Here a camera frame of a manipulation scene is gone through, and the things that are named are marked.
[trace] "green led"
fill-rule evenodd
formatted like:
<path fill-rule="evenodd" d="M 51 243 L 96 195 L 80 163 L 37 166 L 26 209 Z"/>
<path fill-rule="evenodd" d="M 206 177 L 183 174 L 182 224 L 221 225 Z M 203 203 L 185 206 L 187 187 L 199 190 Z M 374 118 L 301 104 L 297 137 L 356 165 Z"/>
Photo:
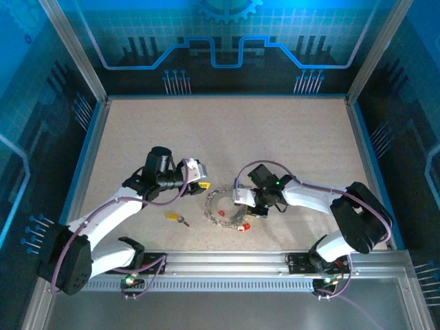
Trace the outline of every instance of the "green led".
<path fill-rule="evenodd" d="M 135 282 L 135 278 L 132 276 L 127 276 L 125 278 L 125 284 L 132 285 Z"/>

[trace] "yellow object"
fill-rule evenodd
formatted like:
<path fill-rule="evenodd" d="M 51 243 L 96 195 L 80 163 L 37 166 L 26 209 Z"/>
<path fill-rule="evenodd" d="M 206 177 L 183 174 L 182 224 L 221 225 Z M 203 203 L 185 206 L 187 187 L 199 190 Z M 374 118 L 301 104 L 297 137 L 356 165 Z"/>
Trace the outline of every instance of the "yellow object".
<path fill-rule="evenodd" d="M 203 189 L 208 189 L 210 185 L 210 182 L 199 182 L 199 187 Z"/>
<path fill-rule="evenodd" d="M 180 218 L 180 216 L 177 213 L 167 213 L 165 217 L 168 220 L 173 220 L 173 221 L 177 221 Z"/>

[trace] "cable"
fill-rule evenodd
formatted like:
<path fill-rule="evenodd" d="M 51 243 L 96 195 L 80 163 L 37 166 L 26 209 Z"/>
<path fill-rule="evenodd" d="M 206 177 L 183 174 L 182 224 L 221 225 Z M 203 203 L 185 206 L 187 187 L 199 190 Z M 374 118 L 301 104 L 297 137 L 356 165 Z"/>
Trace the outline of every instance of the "cable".
<path fill-rule="evenodd" d="M 314 189 L 314 190 L 319 190 L 319 191 L 325 191 L 326 193 L 336 193 L 336 194 L 348 197 L 352 201 L 355 201 L 356 203 L 361 205 L 363 208 L 366 208 L 369 212 L 371 212 L 382 223 L 382 225 L 385 227 L 385 229 L 386 229 L 386 237 L 384 239 L 382 239 L 381 241 L 379 241 L 379 243 L 387 242 L 387 240 L 389 240 L 391 238 L 392 232 L 391 232 L 391 227 L 388 224 L 388 222 L 386 222 L 384 217 L 378 211 L 376 211 L 374 208 L 369 206 L 364 201 L 362 201 L 362 200 L 358 199 L 356 196 L 353 196 L 352 194 L 349 194 L 349 193 L 347 193 L 345 191 L 342 191 L 342 190 L 326 188 L 326 187 L 321 187 L 321 186 L 316 186 L 314 184 L 303 183 L 286 166 L 284 166 L 284 165 L 282 165 L 282 164 L 280 164 L 278 162 L 274 162 L 273 160 L 256 160 L 255 162 L 251 162 L 248 165 L 244 166 L 240 170 L 239 174 L 236 176 L 236 180 L 235 180 L 235 190 L 236 190 L 236 192 L 238 191 L 238 188 L 239 188 L 239 178 L 240 178 L 241 173 L 246 168 L 248 168 L 248 167 L 250 167 L 252 165 L 255 165 L 255 164 L 260 164 L 260 163 L 273 164 L 273 165 L 277 165 L 278 167 L 281 167 L 284 171 L 287 172 L 288 175 L 291 176 L 292 180 L 294 180 L 297 184 L 299 184 L 302 187 L 310 188 L 310 189 Z"/>
<path fill-rule="evenodd" d="M 325 289 L 319 289 L 319 291 L 325 292 L 326 294 L 331 294 L 332 292 Z M 359 306 L 356 302 L 352 301 L 351 299 L 344 297 L 344 296 L 338 296 L 339 299 L 342 299 L 343 301 L 346 301 L 347 303 L 351 304 L 355 308 L 357 308 L 360 312 L 362 312 L 366 318 L 370 320 L 371 323 L 373 323 L 379 330 L 384 330 L 383 326 L 376 322 L 376 320 L 361 306 Z"/>
<path fill-rule="evenodd" d="M 84 222 L 78 227 L 78 229 L 74 232 L 73 235 L 70 236 L 69 240 L 67 241 L 66 245 L 64 246 L 63 250 L 61 251 L 61 254 L 58 258 L 58 261 L 56 262 L 56 266 L 54 269 L 54 274 L 52 275 L 52 281 L 50 283 L 50 292 L 53 296 L 60 294 L 61 290 L 56 290 L 56 280 L 58 279 L 58 275 L 60 273 L 60 269 L 61 269 L 61 265 L 63 264 L 64 258 L 66 257 L 67 251 L 70 248 L 70 245 L 72 244 L 72 242 L 74 241 L 74 239 L 87 227 L 87 225 L 92 222 L 94 220 L 94 218 L 96 217 L 96 215 L 100 212 L 102 212 L 103 210 L 105 210 L 106 208 L 108 208 L 109 206 L 119 203 L 120 201 L 139 201 L 143 204 L 146 205 L 154 205 L 154 206 L 167 206 L 170 205 L 171 203 L 173 203 L 174 201 L 176 201 L 178 198 L 180 198 L 183 193 L 186 190 L 186 187 L 188 186 L 188 181 L 189 181 L 189 170 L 188 170 L 188 166 L 186 161 L 183 159 L 182 162 L 184 163 L 185 166 L 185 180 L 184 180 L 184 185 L 181 187 L 179 193 L 172 198 L 170 201 L 166 201 L 164 203 L 159 203 L 159 202 L 154 202 L 154 201 L 147 201 L 145 199 L 137 199 L 134 197 L 118 197 L 117 199 L 112 199 L 111 201 L 108 201 L 107 203 L 102 204 L 99 208 L 97 208 L 96 210 L 94 210 L 85 220 Z"/>
<path fill-rule="evenodd" d="M 342 287 L 342 289 L 339 292 L 331 292 L 329 290 L 326 289 L 318 289 L 318 291 L 324 292 L 326 294 L 328 294 L 329 296 L 328 299 L 332 299 L 332 298 L 340 298 L 343 299 L 344 301 L 352 304 L 355 308 L 359 309 L 365 316 L 366 318 L 368 318 L 378 329 L 380 330 L 384 330 L 384 328 L 377 323 L 374 318 L 365 310 L 363 309 L 361 306 L 359 306 L 357 303 L 355 303 L 354 301 L 352 301 L 351 299 L 348 299 L 347 297 L 341 296 L 340 294 L 342 292 L 345 291 L 345 289 L 349 286 L 350 280 L 351 280 L 351 272 L 353 271 L 353 260 L 351 259 L 351 255 L 347 254 L 348 258 L 349 258 L 349 262 L 350 262 L 350 270 L 349 270 L 349 277 L 346 280 L 346 283 L 344 284 L 344 287 Z"/>
<path fill-rule="evenodd" d="M 278 204 L 275 204 L 276 209 L 280 212 L 280 213 L 285 213 L 287 211 L 287 208 L 289 207 L 288 205 L 285 206 L 285 208 L 283 208 L 282 210 L 280 209 L 280 207 L 278 206 Z"/>
<path fill-rule="evenodd" d="M 161 270 L 162 267 L 165 265 L 165 259 L 166 259 L 166 256 L 163 255 L 163 256 L 161 256 L 160 258 L 158 258 L 157 260 L 155 260 L 154 262 L 150 263 L 149 265 L 144 266 L 144 267 L 141 267 L 141 268 L 136 269 L 136 270 L 130 270 L 130 271 L 127 271 L 126 269 L 115 268 L 114 270 L 117 271 L 117 272 L 122 272 L 122 273 L 125 273 L 125 272 L 128 272 L 128 273 L 136 272 L 136 273 L 137 273 L 137 272 L 143 272 L 144 270 L 147 270 L 147 269 L 149 269 L 149 268 L 152 268 L 152 266 L 157 265 L 157 264 L 160 262 L 160 265 L 159 265 L 159 267 L 157 268 L 157 271 L 156 271 L 156 273 L 154 274 L 154 277 L 151 279 L 151 282 L 146 286 L 146 288 L 144 289 L 144 291 L 142 291 L 140 294 L 135 294 L 135 293 L 133 293 L 133 294 L 131 294 L 131 295 L 128 295 L 128 294 L 122 289 L 122 290 L 121 290 L 121 294 L 123 294 L 123 295 L 125 296 L 126 299 L 134 299 L 134 300 L 137 299 L 137 298 L 139 298 L 139 297 L 142 297 L 143 295 L 145 295 L 145 294 L 149 291 L 149 289 L 151 288 L 151 286 L 153 285 L 153 283 L 154 283 L 154 281 L 155 281 L 157 275 L 159 275 L 159 273 L 160 273 L 160 270 Z"/>
<path fill-rule="evenodd" d="M 339 267 L 339 270 L 341 271 L 341 280 L 344 279 L 344 264 L 342 264 L 340 261 L 335 261 L 335 264 Z"/>
<path fill-rule="evenodd" d="M 350 254 L 347 254 L 347 257 L 349 258 L 349 261 L 350 261 L 349 277 L 347 278 L 347 280 L 346 280 L 344 286 L 342 287 L 342 289 L 341 289 L 340 291 L 336 292 L 335 294 L 332 294 L 331 296 L 329 296 L 329 299 L 330 299 L 330 298 L 335 298 L 335 297 L 339 296 L 342 292 L 345 291 L 345 289 L 346 289 L 346 288 L 349 286 L 349 284 L 350 284 L 350 281 L 351 281 L 351 272 L 353 271 L 353 260 L 351 259 L 351 255 L 350 255 Z"/>

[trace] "key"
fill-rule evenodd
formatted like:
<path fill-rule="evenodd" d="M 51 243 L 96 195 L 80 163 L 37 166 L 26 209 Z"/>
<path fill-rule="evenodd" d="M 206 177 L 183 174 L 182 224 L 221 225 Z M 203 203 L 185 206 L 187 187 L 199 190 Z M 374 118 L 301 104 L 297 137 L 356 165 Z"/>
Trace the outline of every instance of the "key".
<path fill-rule="evenodd" d="M 185 221 L 185 218 L 183 218 L 181 215 L 178 215 L 177 213 L 167 213 L 165 216 L 168 220 L 177 221 L 178 223 L 184 223 L 186 227 L 189 227 L 189 223 Z"/>
<path fill-rule="evenodd" d="M 186 227 L 189 227 L 190 224 L 188 222 L 185 221 L 185 218 L 183 217 L 179 217 L 177 220 L 178 223 L 183 223 Z"/>

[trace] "aluminum frame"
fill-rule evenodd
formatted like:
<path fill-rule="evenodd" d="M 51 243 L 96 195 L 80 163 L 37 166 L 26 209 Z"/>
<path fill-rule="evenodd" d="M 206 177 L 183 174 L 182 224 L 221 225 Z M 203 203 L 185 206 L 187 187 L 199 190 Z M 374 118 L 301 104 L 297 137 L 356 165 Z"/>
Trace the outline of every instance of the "aluminum frame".
<path fill-rule="evenodd" d="M 391 9 L 347 93 L 349 104 L 354 104 L 358 99 L 358 96 L 364 89 L 365 84 L 379 63 L 380 58 L 388 48 L 391 39 L 394 37 L 400 23 L 404 20 L 413 1 L 414 0 L 397 0 Z"/>
<path fill-rule="evenodd" d="M 96 100 L 104 105 L 107 93 L 57 0 L 39 1 Z"/>

